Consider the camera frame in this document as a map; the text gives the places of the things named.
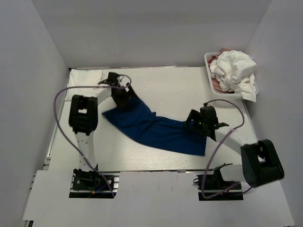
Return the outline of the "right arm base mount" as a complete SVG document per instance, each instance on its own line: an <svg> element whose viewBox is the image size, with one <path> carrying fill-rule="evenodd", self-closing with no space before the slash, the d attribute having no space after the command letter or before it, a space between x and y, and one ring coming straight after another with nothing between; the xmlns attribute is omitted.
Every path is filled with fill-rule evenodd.
<svg viewBox="0 0 303 227"><path fill-rule="evenodd" d="M242 187L240 183L237 184L235 187L231 188L229 191L225 190L219 195L206 200L202 196L202 191L201 191L203 176L204 175L197 175L196 178L193 180L193 184L195 184L198 188L199 201L242 201L243 200ZM207 175L205 180L205 187L204 187L205 196L210 196L214 193L222 191L227 187L232 186L233 184L235 184L234 181L225 182L219 180L219 177L215 176L214 174Z"/></svg>

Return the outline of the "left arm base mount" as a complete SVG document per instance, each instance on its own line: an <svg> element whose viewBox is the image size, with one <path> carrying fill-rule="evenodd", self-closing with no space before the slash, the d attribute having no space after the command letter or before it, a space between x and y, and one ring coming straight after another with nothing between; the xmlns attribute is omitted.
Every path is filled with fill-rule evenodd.
<svg viewBox="0 0 303 227"><path fill-rule="evenodd" d="M119 172L102 173L104 178L93 171L73 170L69 198L113 199L119 184Z"/></svg>

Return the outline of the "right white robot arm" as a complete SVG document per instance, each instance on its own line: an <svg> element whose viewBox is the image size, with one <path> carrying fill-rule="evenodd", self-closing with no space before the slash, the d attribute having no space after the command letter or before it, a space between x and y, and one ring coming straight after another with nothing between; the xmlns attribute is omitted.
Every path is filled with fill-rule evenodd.
<svg viewBox="0 0 303 227"><path fill-rule="evenodd" d="M271 182L282 180L285 171L282 167L275 146L271 140L256 140L240 133L244 125L232 128L227 123L219 122L213 106L205 104L199 111L192 109L185 127L198 134L225 145L241 156L240 164L228 164L219 168L214 176L218 188L226 188L231 181L246 182L256 188Z"/></svg>

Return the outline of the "blue t shirt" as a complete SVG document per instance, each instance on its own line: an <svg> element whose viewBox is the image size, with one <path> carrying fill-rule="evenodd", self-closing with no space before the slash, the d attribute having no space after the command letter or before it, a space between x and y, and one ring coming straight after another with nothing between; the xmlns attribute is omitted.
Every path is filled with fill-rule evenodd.
<svg viewBox="0 0 303 227"><path fill-rule="evenodd" d="M185 122L158 116L139 98L117 106L102 115L133 141L152 148L204 156L206 136L185 128Z"/></svg>

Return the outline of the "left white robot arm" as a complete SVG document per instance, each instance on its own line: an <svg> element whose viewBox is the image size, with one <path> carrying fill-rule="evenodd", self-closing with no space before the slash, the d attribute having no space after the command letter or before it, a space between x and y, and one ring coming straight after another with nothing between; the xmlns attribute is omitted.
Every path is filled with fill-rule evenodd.
<svg viewBox="0 0 303 227"><path fill-rule="evenodd" d="M124 78L129 82L122 84ZM94 131L98 125L98 105L113 98L118 110L131 109L130 100L138 99L127 75L109 72L105 80L88 86L84 95L74 95L71 99L69 125L75 134L79 152L79 169L85 172L98 169L94 153Z"/></svg>

